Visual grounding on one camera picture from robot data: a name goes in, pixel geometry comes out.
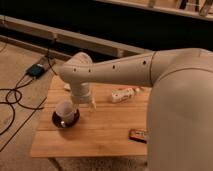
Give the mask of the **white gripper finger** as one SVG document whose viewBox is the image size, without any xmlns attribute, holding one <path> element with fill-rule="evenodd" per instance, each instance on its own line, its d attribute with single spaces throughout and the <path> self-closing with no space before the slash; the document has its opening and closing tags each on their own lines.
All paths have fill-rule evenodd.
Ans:
<svg viewBox="0 0 213 171">
<path fill-rule="evenodd" d="M 96 102 L 94 99 L 92 99 L 89 103 L 88 103 L 88 107 L 90 109 L 90 111 L 95 111 L 96 110 Z"/>
</svg>

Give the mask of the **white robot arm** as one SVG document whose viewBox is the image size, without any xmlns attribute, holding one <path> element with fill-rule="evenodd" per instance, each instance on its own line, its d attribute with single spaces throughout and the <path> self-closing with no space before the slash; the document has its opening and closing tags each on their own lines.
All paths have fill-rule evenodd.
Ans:
<svg viewBox="0 0 213 171">
<path fill-rule="evenodd" d="M 213 171 L 213 52 L 164 50 L 99 63 L 80 52 L 59 76 L 77 104 L 90 100 L 91 82 L 149 87 L 149 171 Z"/>
</svg>

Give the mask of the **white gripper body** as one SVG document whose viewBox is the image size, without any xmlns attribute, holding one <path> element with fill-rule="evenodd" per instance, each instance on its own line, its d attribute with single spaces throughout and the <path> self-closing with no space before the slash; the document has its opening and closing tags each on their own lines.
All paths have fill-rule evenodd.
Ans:
<svg viewBox="0 0 213 171">
<path fill-rule="evenodd" d="M 71 99 L 75 104 L 86 104 L 92 101 L 89 83 L 71 84 Z"/>
</svg>

